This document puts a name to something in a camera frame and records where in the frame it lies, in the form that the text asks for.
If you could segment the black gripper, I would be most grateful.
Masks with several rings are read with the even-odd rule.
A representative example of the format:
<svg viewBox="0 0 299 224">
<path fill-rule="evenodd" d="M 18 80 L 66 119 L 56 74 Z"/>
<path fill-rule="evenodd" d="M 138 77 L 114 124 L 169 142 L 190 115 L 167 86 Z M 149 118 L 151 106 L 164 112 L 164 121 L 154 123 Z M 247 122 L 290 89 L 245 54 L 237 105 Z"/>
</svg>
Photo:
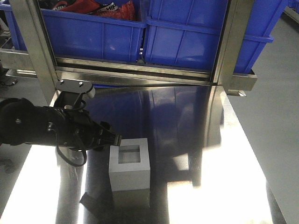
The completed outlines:
<svg viewBox="0 0 299 224">
<path fill-rule="evenodd" d="M 47 112 L 48 123 L 52 124 L 49 136 L 60 147 L 88 150 L 121 145 L 122 135 L 112 133 L 109 123 L 92 120 L 86 110 L 47 108 Z"/>
</svg>

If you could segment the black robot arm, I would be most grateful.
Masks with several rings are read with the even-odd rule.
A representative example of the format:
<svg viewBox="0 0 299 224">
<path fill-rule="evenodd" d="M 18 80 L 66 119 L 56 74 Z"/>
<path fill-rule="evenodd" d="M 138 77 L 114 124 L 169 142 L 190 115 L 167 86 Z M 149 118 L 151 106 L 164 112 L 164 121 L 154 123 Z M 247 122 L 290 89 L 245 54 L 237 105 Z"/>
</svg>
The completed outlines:
<svg viewBox="0 0 299 224">
<path fill-rule="evenodd" d="M 114 133 L 109 123 L 93 121 L 81 108 L 35 106 L 25 98 L 7 98 L 0 103 L 0 141 L 79 151 L 119 146 L 121 135 Z"/>
</svg>

